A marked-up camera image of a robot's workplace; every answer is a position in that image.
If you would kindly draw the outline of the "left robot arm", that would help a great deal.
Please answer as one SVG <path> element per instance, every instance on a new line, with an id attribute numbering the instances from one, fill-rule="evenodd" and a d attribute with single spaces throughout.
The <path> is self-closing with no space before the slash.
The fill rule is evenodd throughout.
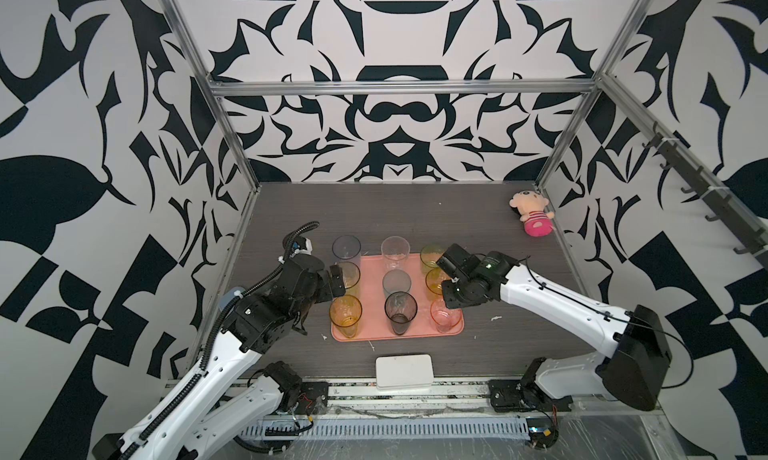
<path id="1" fill-rule="evenodd" d="M 280 339 L 303 333 L 309 310 L 345 293 L 342 270 L 296 253 L 253 287 L 237 291 L 214 322 L 203 353 L 183 379 L 134 427 L 107 434 L 97 459 L 207 459 L 256 420 L 289 412 L 301 377 L 273 362 L 239 395 L 232 384 Z"/>

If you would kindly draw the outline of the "clear tall glass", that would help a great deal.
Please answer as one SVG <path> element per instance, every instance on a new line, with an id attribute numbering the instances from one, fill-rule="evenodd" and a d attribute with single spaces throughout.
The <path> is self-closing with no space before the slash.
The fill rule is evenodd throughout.
<path id="1" fill-rule="evenodd" d="M 381 254 L 388 271 L 402 270 L 410 255 L 410 244 L 401 236 L 390 236 L 382 242 Z"/>

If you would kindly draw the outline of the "dark grey glass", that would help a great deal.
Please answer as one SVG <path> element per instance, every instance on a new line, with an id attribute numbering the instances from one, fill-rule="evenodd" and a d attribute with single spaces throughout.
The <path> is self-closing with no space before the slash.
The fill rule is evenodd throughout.
<path id="1" fill-rule="evenodd" d="M 384 312 L 396 336 L 404 335 L 418 313 L 418 303 L 408 292 L 398 291 L 389 295 Z"/>

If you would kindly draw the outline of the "wall hook rail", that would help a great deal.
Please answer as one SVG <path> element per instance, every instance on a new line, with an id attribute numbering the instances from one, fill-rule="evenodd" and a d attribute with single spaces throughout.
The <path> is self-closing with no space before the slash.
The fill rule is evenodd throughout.
<path id="1" fill-rule="evenodd" d="M 660 128 L 658 122 L 651 127 L 652 137 L 643 145 L 663 159 L 661 169 L 673 171 L 684 182 L 681 193 L 702 201 L 710 210 L 705 219 L 722 223 L 740 242 L 733 252 L 749 255 L 764 270 L 767 269 L 767 226 L 754 214 L 736 193 L 718 179 L 688 147 L 672 134 Z"/>

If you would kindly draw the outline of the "pink plush doll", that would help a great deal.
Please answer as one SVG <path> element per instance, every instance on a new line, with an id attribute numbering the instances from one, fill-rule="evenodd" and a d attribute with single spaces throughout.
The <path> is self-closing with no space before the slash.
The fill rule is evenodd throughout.
<path id="1" fill-rule="evenodd" d="M 547 212 L 549 200 L 535 191 L 521 191 L 509 201 L 511 209 L 520 216 L 524 231 L 533 238 L 550 235 L 554 231 L 554 213 Z"/>

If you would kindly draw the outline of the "pink glass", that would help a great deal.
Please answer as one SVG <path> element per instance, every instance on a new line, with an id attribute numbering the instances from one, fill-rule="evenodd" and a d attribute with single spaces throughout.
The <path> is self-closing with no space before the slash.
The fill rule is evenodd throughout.
<path id="1" fill-rule="evenodd" d="M 462 321 L 463 312 L 461 309 L 448 308 L 443 299 L 438 299 L 430 306 L 430 317 L 438 332 L 447 333 Z"/>

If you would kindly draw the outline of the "teal glass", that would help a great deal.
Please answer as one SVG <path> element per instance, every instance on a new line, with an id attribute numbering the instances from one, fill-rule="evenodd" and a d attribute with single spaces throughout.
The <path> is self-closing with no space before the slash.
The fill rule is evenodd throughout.
<path id="1" fill-rule="evenodd" d="M 409 293 L 412 286 L 410 275 L 403 270 L 388 271 L 382 279 L 382 290 L 385 297 L 397 292 Z"/>

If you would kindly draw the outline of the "yellow short glass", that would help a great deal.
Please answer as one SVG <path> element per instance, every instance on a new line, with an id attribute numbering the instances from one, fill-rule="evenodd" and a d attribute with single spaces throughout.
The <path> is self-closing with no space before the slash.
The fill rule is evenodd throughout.
<path id="1" fill-rule="evenodd" d="M 450 281 L 451 277 L 448 276 L 442 269 L 434 268 L 425 275 L 425 285 L 427 288 L 427 298 L 431 301 L 437 301 L 443 298 L 443 286 L 444 281 Z"/>

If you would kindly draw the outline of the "amber tall glass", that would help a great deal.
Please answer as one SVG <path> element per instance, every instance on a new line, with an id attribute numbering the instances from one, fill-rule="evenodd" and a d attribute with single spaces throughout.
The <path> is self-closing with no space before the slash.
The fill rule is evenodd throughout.
<path id="1" fill-rule="evenodd" d="M 334 299 L 329 307 L 329 317 L 332 325 L 348 339 L 358 334 L 363 307 L 359 299 L 345 295 Z"/>

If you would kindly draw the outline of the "white box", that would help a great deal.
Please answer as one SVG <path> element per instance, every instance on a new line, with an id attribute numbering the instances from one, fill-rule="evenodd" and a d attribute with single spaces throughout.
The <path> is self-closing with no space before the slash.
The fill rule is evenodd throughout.
<path id="1" fill-rule="evenodd" d="M 434 382 L 432 358 L 428 354 L 379 357 L 375 369 L 376 387 L 383 391 L 425 389 Z"/>

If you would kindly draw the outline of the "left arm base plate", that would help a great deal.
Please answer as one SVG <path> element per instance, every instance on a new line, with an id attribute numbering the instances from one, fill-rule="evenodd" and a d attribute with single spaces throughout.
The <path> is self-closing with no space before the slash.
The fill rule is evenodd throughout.
<path id="1" fill-rule="evenodd" d="M 296 415 L 310 416 L 324 410 L 330 384 L 325 381 L 303 382 L 289 411 Z"/>

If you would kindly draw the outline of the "blue-purple glass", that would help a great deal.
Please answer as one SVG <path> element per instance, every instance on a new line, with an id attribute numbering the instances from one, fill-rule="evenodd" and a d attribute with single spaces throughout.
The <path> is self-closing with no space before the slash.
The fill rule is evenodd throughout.
<path id="1" fill-rule="evenodd" d="M 342 235 L 334 240 L 331 247 L 336 262 L 348 262 L 360 265 L 362 244 L 354 235 Z"/>

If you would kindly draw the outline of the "yellow-green glass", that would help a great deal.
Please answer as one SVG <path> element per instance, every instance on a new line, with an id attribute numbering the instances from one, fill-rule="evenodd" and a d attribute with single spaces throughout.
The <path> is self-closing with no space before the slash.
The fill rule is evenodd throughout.
<path id="1" fill-rule="evenodd" d="M 345 286 L 345 294 L 360 297 L 361 272 L 357 264 L 353 262 L 339 262 L 342 278 Z"/>

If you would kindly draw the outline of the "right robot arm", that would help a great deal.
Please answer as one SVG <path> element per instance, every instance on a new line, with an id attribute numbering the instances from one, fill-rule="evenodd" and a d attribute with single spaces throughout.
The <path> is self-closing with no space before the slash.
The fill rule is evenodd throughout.
<path id="1" fill-rule="evenodd" d="M 533 360 L 510 393 L 493 394 L 494 409 L 546 411 L 574 396 L 595 395 L 639 411 L 655 409 L 672 353 L 653 310 L 629 311 L 590 299 L 498 251 L 477 256 L 453 244 L 437 265 L 448 277 L 442 283 L 447 308 L 502 302 L 538 315 L 593 349 L 566 359 Z"/>

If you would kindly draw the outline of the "light blue grey dish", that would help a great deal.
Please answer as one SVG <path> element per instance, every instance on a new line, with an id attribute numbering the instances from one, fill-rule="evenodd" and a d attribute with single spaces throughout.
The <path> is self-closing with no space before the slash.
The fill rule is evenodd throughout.
<path id="1" fill-rule="evenodd" d="M 234 287 L 227 291 L 219 300 L 219 311 L 223 312 L 225 308 L 232 302 L 237 299 L 240 299 L 243 297 L 243 292 L 245 289 L 243 287 Z"/>

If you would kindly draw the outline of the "pink tray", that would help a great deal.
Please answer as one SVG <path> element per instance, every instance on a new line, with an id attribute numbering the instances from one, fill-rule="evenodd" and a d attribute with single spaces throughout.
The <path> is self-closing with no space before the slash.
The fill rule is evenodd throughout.
<path id="1" fill-rule="evenodd" d="M 396 336 L 390 327 L 390 323 L 384 312 L 384 304 L 387 297 L 382 290 L 382 279 L 388 270 L 384 266 L 382 256 L 365 256 L 360 259 L 360 297 L 363 314 L 355 338 L 345 338 L 333 325 L 332 336 L 339 342 L 366 342 L 398 340 L 408 338 L 447 337 L 459 335 L 465 327 L 464 318 L 451 331 L 438 332 L 433 326 L 430 317 L 432 302 L 427 298 L 425 275 L 421 271 L 420 257 L 418 253 L 410 254 L 403 271 L 407 272 L 412 280 L 410 294 L 418 303 L 418 313 L 412 321 L 407 332 L 402 336 Z"/>

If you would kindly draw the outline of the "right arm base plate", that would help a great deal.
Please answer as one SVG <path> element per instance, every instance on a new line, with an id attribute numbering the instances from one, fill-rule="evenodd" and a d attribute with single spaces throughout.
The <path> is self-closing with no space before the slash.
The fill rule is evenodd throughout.
<path id="1" fill-rule="evenodd" d="M 555 410 L 569 412 L 573 399 L 553 399 L 533 381 L 492 379 L 487 382 L 490 405 L 496 413 Z"/>

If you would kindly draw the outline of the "green small glass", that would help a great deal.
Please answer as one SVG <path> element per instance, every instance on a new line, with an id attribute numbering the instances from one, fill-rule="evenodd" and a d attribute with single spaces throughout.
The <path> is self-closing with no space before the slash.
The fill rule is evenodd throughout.
<path id="1" fill-rule="evenodd" d="M 442 257 L 445 252 L 445 247 L 439 244 L 429 244 L 424 246 L 420 253 L 421 271 L 424 274 L 438 267 L 437 261 Z"/>

